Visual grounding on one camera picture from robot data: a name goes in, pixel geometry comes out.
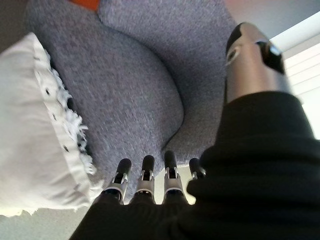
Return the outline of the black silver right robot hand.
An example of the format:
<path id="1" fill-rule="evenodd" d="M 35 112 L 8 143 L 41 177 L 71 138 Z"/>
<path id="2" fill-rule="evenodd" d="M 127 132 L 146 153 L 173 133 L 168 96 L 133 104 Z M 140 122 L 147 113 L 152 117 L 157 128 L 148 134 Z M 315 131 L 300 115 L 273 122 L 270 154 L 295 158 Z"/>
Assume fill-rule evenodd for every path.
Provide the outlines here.
<path id="1" fill-rule="evenodd" d="M 73 240 L 317 240 L 320 142 L 286 81 L 282 54 L 253 24 L 226 47 L 225 102 L 204 169 L 162 205 L 146 193 L 120 205 L 103 191 Z"/>

